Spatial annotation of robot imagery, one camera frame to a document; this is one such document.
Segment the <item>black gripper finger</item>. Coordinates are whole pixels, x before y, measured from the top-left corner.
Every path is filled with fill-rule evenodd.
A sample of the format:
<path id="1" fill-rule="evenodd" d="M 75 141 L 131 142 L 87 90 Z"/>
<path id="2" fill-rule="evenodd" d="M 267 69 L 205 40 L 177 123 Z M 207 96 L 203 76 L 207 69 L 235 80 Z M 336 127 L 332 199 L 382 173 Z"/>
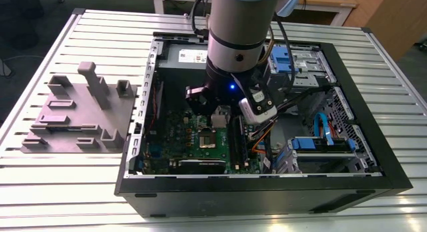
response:
<path id="1" fill-rule="evenodd" d="M 208 88 L 205 86 L 185 87 L 185 102 L 196 116 L 212 115 L 212 103 L 207 98 L 209 97 Z"/>

